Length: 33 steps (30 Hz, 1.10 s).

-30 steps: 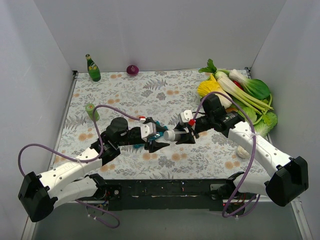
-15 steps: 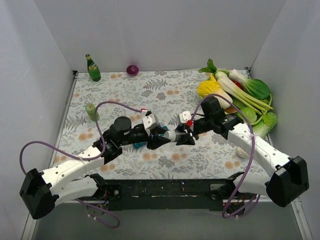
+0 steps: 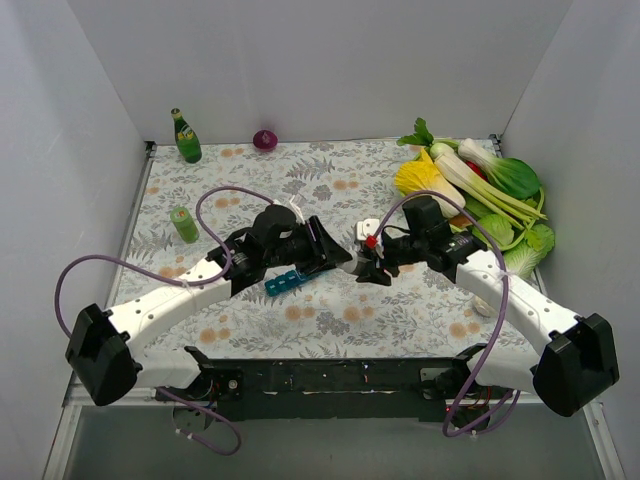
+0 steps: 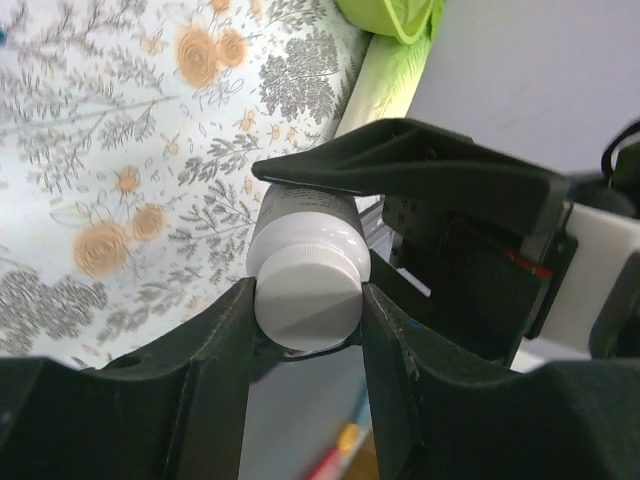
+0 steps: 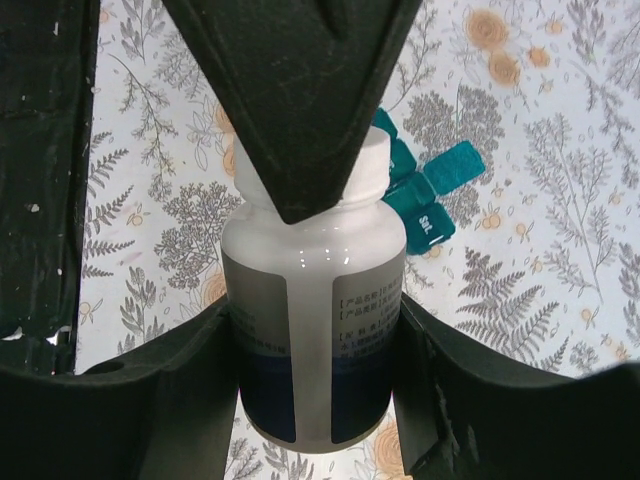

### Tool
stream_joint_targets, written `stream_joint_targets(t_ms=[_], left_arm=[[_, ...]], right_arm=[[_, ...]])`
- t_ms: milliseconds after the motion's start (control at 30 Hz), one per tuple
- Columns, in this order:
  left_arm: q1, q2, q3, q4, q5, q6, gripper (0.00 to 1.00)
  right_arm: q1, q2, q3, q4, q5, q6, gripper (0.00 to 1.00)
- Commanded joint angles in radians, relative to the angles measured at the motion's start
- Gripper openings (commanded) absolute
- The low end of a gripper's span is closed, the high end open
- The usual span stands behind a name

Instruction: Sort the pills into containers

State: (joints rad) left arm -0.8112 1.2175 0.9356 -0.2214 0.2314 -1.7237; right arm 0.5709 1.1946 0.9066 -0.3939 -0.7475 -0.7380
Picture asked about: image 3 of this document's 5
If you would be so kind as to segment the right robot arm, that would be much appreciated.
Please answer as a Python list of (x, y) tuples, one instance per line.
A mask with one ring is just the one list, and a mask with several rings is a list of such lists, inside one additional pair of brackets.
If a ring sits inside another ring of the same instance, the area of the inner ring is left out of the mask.
[(382, 220), (356, 224), (358, 281), (390, 285), (400, 267), (424, 262), (494, 308), (496, 323), (509, 322), (534, 350), (515, 357), (495, 337), (465, 350), (449, 372), (460, 395), (475, 397), (486, 387), (519, 390), (569, 417), (618, 381), (613, 331), (602, 316), (583, 317), (508, 273), (484, 240), (452, 232), (432, 197), (411, 194), (400, 207), (407, 226), (399, 237), (389, 236)]

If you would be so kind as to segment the white pill bottle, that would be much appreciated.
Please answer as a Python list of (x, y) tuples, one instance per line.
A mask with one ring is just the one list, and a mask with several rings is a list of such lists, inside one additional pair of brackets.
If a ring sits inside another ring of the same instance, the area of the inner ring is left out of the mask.
[(347, 274), (358, 276), (362, 269), (362, 261), (358, 256), (340, 265), (340, 268)]

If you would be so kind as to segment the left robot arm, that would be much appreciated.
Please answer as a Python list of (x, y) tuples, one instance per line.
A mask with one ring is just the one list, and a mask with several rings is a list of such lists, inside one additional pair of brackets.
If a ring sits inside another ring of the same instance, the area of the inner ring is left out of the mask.
[(317, 217), (300, 222), (289, 208), (270, 205), (252, 226), (232, 233), (176, 284), (107, 310), (95, 304), (83, 309), (66, 359), (97, 406), (145, 387), (169, 387), (203, 399), (213, 386), (205, 356), (192, 347), (153, 352), (148, 344), (206, 307), (261, 282), (271, 268), (294, 266), (313, 275), (352, 259)]

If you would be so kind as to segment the teal pill organizer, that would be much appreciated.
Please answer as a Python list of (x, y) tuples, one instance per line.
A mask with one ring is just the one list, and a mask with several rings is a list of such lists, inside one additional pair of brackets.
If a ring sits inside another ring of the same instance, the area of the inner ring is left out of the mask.
[(273, 279), (265, 281), (265, 292), (269, 297), (276, 297), (298, 288), (308, 280), (309, 277), (298, 270), (289, 270)]

